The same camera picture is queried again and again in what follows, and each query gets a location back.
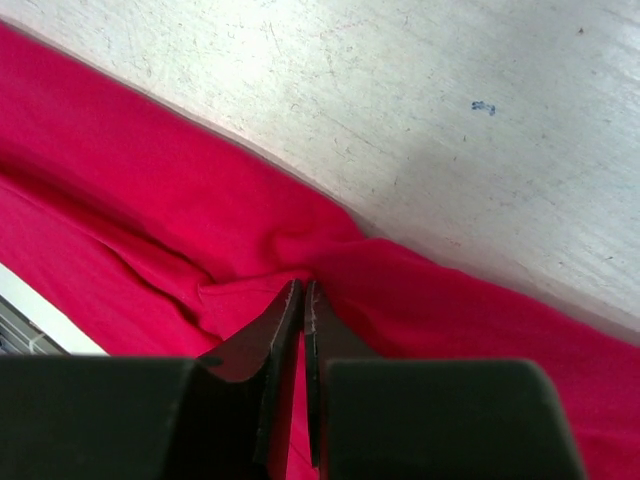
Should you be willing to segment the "red t shirt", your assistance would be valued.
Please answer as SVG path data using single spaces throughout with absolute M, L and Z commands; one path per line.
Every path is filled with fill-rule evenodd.
M 97 71 L 1 29 L 1 261 L 112 355 L 196 356 L 317 279 L 382 353 L 524 357 L 592 479 L 639 475 L 639 350 L 366 236 L 336 203 Z

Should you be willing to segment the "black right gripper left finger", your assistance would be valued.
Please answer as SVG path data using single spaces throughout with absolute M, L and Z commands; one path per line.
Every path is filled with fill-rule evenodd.
M 5 355 L 5 479 L 282 479 L 303 310 L 293 280 L 196 357 Z

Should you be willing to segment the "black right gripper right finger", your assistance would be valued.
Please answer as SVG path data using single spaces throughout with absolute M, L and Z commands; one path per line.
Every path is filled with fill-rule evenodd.
M 521 359 L 377 354 L 317 282 L 304 307 L 308 431 L 323 479 L 583 479 L 557 391 Z

